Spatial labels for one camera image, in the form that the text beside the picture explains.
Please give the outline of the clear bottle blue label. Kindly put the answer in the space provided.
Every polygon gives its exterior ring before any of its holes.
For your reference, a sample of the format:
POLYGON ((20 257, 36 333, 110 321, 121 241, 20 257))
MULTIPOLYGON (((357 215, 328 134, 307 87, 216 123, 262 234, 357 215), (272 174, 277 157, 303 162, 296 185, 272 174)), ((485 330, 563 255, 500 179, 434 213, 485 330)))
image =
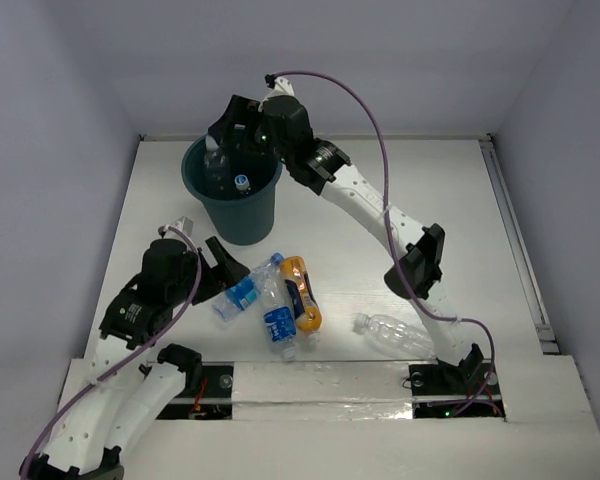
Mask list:
POLYGON ((296 357, 296 327, 286 290, 276 270, 261 272, 257 283, 262 318, 272 350, 284 361, 296 357))
POLYGON ((231 323, 256 302, 260 296, 258 282, 265 273, 273 272, 284 259, 285 257, 281 253, 274 253, 235 286, 228 288, 216 297, 212 308, 222 325, 231 323))

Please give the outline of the clear crushed bottle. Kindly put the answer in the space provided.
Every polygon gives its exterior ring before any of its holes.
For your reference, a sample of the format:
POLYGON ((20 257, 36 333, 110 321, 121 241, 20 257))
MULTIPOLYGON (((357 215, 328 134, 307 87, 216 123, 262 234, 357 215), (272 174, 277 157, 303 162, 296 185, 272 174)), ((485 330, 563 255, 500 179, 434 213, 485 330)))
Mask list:
POLYGON ((247 175, 239 174, 234 178, 236 191, 243 196, 249 195, 251 192, 251 183, 247 175))

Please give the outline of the orange juice plastic bottle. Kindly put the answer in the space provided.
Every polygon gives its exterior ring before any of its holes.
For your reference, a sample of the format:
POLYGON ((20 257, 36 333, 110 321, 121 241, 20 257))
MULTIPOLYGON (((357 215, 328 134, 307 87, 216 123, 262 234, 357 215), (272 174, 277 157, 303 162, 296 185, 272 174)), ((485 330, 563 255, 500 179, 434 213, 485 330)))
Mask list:
POLYGON ((300 256, 285 258, 279 267, 287 289, 297 331, 304 346, 314 349, 319 341, 322 313, 313 294, 304 259, 300 256))

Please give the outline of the clear bottle white cap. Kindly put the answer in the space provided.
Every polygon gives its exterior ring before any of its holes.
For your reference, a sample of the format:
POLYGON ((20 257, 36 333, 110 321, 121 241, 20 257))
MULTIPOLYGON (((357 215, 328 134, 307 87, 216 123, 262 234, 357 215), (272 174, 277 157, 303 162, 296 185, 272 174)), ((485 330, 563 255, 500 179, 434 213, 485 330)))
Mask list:
POLYGON ((383 355, 401 360, 433 360, 434 344, 426 330, 388 315, 358 313, 353 331, 383 355))

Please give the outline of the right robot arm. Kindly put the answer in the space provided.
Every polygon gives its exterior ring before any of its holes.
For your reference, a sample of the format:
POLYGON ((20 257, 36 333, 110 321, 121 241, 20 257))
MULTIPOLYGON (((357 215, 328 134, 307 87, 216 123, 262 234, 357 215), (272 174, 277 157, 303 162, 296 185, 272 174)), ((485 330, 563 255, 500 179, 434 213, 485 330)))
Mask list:
POLYGON ((390 205, 335 144, 316 137, 292 95, 262 102, 235 95, 208 129, 230 152, 271 156, 290 176, 338 206, 396 257, 384 282, 416 310, 434 345, 442 384, 457 395, 482 389, 484 355, 442 283, 444 229, 425 226, 390 205))

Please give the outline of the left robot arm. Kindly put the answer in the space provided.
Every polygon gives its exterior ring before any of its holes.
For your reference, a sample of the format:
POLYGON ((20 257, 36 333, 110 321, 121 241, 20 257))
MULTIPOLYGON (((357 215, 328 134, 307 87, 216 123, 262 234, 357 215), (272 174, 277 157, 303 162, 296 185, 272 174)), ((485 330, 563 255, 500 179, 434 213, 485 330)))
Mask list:
POLYGON ((151 352, 192 306, 250 270, 215 237, 209 265, 189 236, 165 226, 140 271, 106 308, 81 389, 59 408, 23 460, 23 479, 121 479, 141 436, 176 396, 203 384, 199 352, 171 343, 151 352))

